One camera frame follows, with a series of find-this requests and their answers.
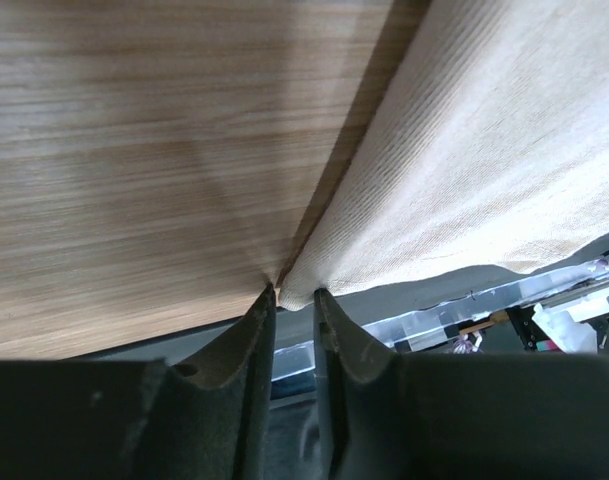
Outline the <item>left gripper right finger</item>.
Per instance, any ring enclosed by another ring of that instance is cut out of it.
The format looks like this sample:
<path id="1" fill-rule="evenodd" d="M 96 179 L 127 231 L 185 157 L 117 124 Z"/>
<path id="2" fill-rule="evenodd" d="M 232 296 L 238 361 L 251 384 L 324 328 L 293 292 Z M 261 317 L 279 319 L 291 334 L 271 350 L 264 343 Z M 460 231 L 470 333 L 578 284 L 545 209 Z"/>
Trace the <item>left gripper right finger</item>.
<path id="1" fill-rule="evenodd" d="M 609 479 L 609 358 L 399 353 L 314 295 L 329 479 Z"/>

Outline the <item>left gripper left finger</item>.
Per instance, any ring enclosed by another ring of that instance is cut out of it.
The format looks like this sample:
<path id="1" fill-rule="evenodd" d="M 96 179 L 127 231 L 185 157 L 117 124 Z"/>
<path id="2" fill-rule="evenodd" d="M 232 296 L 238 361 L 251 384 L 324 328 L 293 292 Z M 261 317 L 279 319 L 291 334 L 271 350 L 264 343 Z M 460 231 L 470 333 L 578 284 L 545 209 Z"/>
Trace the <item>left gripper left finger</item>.
<path id="1" fill-rule="evenodd" d="M 259 479 L 276 295 L 170 366 L 0 361 L 0 479 Z"/>

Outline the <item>beige t shirt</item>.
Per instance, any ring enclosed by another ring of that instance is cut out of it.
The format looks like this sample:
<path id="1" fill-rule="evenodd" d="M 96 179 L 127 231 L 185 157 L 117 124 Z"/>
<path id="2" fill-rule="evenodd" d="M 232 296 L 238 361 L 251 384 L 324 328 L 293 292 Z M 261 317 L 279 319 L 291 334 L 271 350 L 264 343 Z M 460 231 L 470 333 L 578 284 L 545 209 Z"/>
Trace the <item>beige t shirt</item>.
<path id="1" fill-rule="evenodd" d="M 298 310 L 609 233 L 609 1 L 434 1 L 285 276 Z"/>

